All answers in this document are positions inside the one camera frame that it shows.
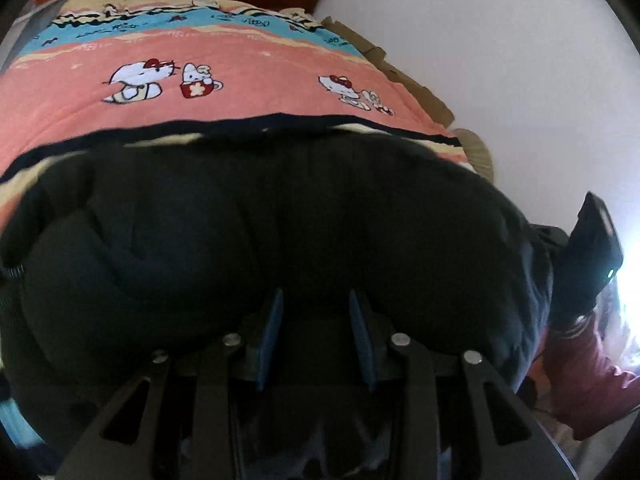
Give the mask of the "red sleeved forearm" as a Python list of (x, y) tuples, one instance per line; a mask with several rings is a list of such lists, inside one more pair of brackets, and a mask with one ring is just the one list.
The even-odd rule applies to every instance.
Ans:
[(542, 367), (550, 382), (552, 413), (586, 440), (639, 407), (639, 376), (605, 354), (592, 312), (570, 327), (548, 330)]

